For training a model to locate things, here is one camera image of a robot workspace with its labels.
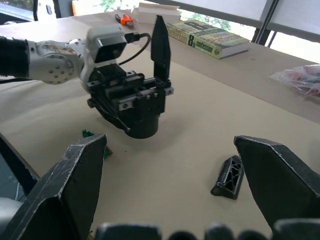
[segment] screw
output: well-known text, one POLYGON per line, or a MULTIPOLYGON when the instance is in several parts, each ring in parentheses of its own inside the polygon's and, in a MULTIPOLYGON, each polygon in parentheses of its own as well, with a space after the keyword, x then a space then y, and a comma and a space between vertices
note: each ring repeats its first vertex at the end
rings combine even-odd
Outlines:
POLYGON ((93 108, 95 107, 95 105, 94 105, 94 103, 93 103, 93 101, 92 101, 91 98, 89 98, 89 99, 86 101, 86 103, 88 104, 89 108, 91 108, 91 109, 93 109, 93 108))

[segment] window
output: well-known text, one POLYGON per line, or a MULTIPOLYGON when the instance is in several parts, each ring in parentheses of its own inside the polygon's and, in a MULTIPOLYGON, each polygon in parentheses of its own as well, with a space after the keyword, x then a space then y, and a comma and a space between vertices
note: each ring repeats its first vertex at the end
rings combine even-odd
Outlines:
POLYGON ((277 32, 271 49, 320 64, 320 43, 277 32))
POLYGON ((260 21, 267 0, 175 0, 184 5, 260 21))
POLYGON ((0 13, 33 21, 33 0, 0 0, 0 13))
POLYGON ((319 0, 281 0, 268 29, 319 41, 319 9, 319 0))
MULTIPOLYGON (((92 13, 102 13, 102 12, 110 12, 113 10, 125 10, 125 9, 133 9, 139 6, 139 3, 149 3, 154 4, 150 1, 145 0, 94 0, 90 3, 87 1, 78 1, 85 3, 85 6, 81 7, 81 14, 92 14, 92 13)), ((200 20, 207 24, 213 25, 218 28, 222 28, 231 33, 238 34, 241 37, 251 40, 255 34, 255 28, 252 26, 247 26, 243 24, 239 24, 232 21, 222 20, 216 17, 210 17, 199 13, 194 13, 191 11, 180 10, 181 12, 181 20, 200 20)))
POLYGON ((0 0, 1 4, 16 7, 19 9, 33 11, 34 1, 33 0, 0 0))

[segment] black plastic part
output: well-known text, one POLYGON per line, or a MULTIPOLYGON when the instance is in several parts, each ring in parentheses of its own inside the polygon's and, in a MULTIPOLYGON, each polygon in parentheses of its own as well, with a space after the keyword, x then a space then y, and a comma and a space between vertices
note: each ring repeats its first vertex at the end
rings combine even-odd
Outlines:
POLYGON ((122 86, 124 87, 138 87, 144 84, 145 76, 141 73, 133 74, 122 79, 122 86))
POLYGON ((152 137, 158 131, 159 116, 147 118, 142 121, 133 122, 129 125, 130 131, 125 133, 134 139, 147 139, 152 137))
POLYGON ((226 225, 215 223, 205 230, 204 240, 234 240, 234 235, 226 225))
POLYGON ((259 232, 247 230, 241 232, 237 240, 267 240, 267 238, 259 232))
POLYGON ((154 61, 153 75, 157 87, 168 88, 171 50, 168 30, 162 16, 157 15, 151 40, 151 60, 154 61))
POLYGON ((197 240, 197 238, 191 232, 177 231, 173 233, 168 240, 197 240))
POLYGON ((29 49, 26 39, 0 36, 0 59, 0 76, 28 77, 29 49))
POLYGON ((244 177, 240 158, 234 155, 224 161, 211 194, 236 200, 244 177))
POLYGON ((115 14, 114 18, 118 23, 121 23, 121 17, 119 16, 119 14, 115 14))
POLYGON ((117 59, 122 54, 123 50, 125 49, 125 46, 127 45, 126 42, 119 42, 112 45, 106 45, 103 43, 103 41, 107 41, 107 39, 101 39, 102 47, 99 48, 96 57, 94 59, 94 62, 102 63, 106 62, 112 59, 117 59))
POLYGON ((95 240, 162 240, 160 230, 153 225, 103 224, 98 227, 95 240))
POLYGON ((124 35, 124 37, 125 37, 125 40, 127 41, 128 44, 139 41, 141 38, 140 34, 136 33, 136 32, 126 33, 124 35))
POLYGON ((83 138, 34 186, 0 240, 86 240, 96 211, 107 138, 83 138))
POLYGON ((320 219, 284 219, 274 225, 272 240, 319 240, 320 219))
POLYGON ((136 108, 134 118, 138 121, 158 116, 165 111, 166 108, 166 92, 163 89, 157 91, 158 96, 150 95, 148 99, 146 96, 140 97, 134 101, 136 108))
POLYGON ((25 165, 25 160, 0 133, 0 153, 14 176, 20 183, 24 193, 28 195, 37 183, 37 178, 25 165))
POLYGON ((101 67, 94 68, 90 75, 89 83, 94 81, 100 81, 106 86, 110 86, 108 82, 112 80, 121 80, 127 75, 118 64, 108 64, 101 67))
POLYGON ((242 135, 234 144, 253 198, 271 229, 280 219, 320 218, 320 177, 289 148, 242 135))
POLYGON ((109 104, 108 99, 106 99, 105 90, 103 88, 100 88, 91 94, 91 103, 105 120, 116 126, 118 129, 126 129, 126 126, 119 120, 117 113, 109 104))

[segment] beige paper surface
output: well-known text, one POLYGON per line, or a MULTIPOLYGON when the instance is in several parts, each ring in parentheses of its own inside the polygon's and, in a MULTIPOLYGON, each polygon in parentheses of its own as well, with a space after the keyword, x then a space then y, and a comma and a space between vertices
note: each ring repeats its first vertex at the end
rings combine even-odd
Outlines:
MULTIPOLYGON (((115 21, 113 14, 99 13, 75 17, 74 20, 88 26, 111 24, 115 21), (100 21, 91 23, 92 16, 100 21)), ((125 32, 152 34, 153 27, 153 24, 136 23, 133 30, 127 27, 123 29, 125 32)), ((169 40, 171 61, 320 124, 320 100, 305 98, 268 78, 275 72, 315 64, 314 62, 255 43, 249 44, 249 51, 218 60, 172 37, 169 40)), ((141 39, 137 44, 142 47, 144 43, 145 40, 141 39)))
MULTIPOLYGON (((138 49, 128 45, 121 60, 138 49)), ((153 74, 147 51, 123 67, 153 74)), ((159 225, 165 238, 176 230, 202 238, 205 227, 219 222, 236 234, 270 234, 246 178, 237 201, 210 194, 223 161, 237 154, 233 137, 286 144, 320 172, 320 126, 176 63, 170 78, 175 93, 149 139, 126 136, 90 109, 79 80, 2 85, 0 131, 41 176, 83 129, 107 134, 113 155, 103 166, 93 230, 103 222, 149 223, 159 225)))

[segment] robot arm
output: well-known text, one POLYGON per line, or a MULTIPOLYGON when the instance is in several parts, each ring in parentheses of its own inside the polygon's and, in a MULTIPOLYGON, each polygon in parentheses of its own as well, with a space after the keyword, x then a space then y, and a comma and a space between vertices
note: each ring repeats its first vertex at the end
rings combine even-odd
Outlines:
POLYGON ((150 40, 148 33, 125 34, 120 24, 91 28, 85 40, 68 42, 0 37, 0 60, 4 62, 0 64, 0 75, 53 85, 80 78, 83 88, 91 95, 90 108, 96 108, 128 136, 145 139, 157 132, 166 96, 174 92, 169 80, 168 31, 161 16, 157 17, 151 42, 154 77, 125 71, 120 65, 140 54, 150 40), (118 64, 116 59, 125 46, 142 37, 148 38, 146 45, 118 64))
POLYGON ((84 39, 34 42, 1 36, 0 74, 47 84, 65 83, 80 76, 78 56, 84 44, 84 39))

